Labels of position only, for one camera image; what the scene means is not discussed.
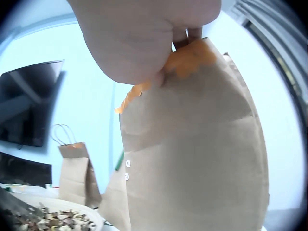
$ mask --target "hand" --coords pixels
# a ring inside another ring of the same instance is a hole
[[[176,49],[201,38],[221,0],[68,0],[99,67],[119,83],[164,82],[162,68]]]

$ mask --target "paper bag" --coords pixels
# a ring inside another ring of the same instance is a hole
[[[99,214],[120,231],[131,231],[123,161],[118,171],[111,175],[105,193],[101,196]]]
[[[261,229],[267,157],[240,74],[209,39],[177,50],[164,69],[162,88],[137,86],[117,110],[131,230]]]
[[[101,196],[85,143],[64,144],[59,150],[63,157],[59,199],[98,207]]]

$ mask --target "orange sticker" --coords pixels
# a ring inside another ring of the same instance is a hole
[[[208,45],[201,39],[182,47],[175,52],[171,52],[163,69],[166,73],[175,71],[179,79],[187,78],[191,73],[197,72],[200,65],[213,65],[216,62],[215,54]],[[151,87],[151,82],[137,84],[127,93],[121,106],[115,109],[116,113],[122,113],[128,103],[143,91]]]

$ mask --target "green straw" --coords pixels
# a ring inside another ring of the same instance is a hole
[[[122,155],[120,156],[120,159],[119,159],[119,161],[118,161],[118,164],[117,164],[116,167],[115,167],[115,170],[116,170],[116,171],[118,171],[118,170],[120,169],[120,166],[121,166],[121,163],[122,163],[123,159],[124,159],[124,150],[122,151]]]

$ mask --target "paper bag handle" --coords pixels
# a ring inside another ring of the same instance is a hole
[[[67,133],[66,129],[64,128],[64,126],[66,126],[66,127],[71,131],[71,134],[72,134],[72,136],[73,136],[73,139],[74,139],[75,143],[77,143],[76,138],[75,138],[75,135],[74,135],[73,131],[71,130],[71,128],[70,128],[68,125],[66,125],[66,124],[54,124],[52,127],[55,127],[55,126],[57,126],[57,128],[58,128],[58,127],[61,127],[61,128],[63,129],[63,131],[64,131],[65,134],[67,135],[68,141],[70,142],[70,144],[72,144],[72,141],[71,141],[71,139],[70,139],[70,136],[69,136],[69,134]],[[66,143],[64,143],[64,142],[57,136],[56,128],[54,129],[54,135],[55,135],[56,139],[52,136],[52,133],[51,133],[51,138],[52,138],[54,141],[56,141],[60,146],[61,146],[61,145],[67,145]]]

